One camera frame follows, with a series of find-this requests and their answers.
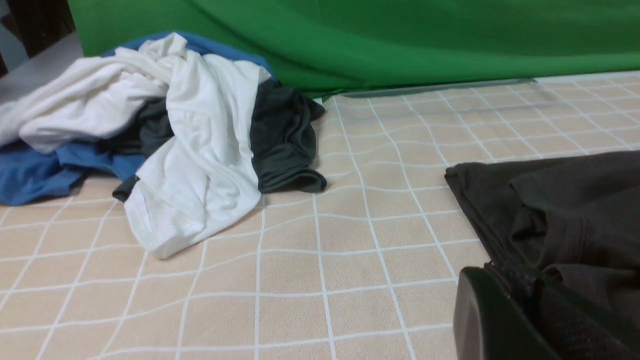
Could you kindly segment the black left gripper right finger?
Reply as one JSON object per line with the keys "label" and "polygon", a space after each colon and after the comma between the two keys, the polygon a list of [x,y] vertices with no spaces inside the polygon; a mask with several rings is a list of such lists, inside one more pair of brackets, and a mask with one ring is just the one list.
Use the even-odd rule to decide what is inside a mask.
{"label": "black left gripper right finger", "polygon": [[532,360],[637,360],[639,330],[542,272],[487,264],[514,312],[508,344]]}

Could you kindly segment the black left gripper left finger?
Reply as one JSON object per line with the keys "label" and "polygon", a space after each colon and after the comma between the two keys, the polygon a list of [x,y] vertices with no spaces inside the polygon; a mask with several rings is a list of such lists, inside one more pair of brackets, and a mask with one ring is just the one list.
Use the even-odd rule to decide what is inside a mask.
{"label": "black left gripper left finger", "polygon": [[452,323],[458,360],[560,358],[486,269],[460,271]]}

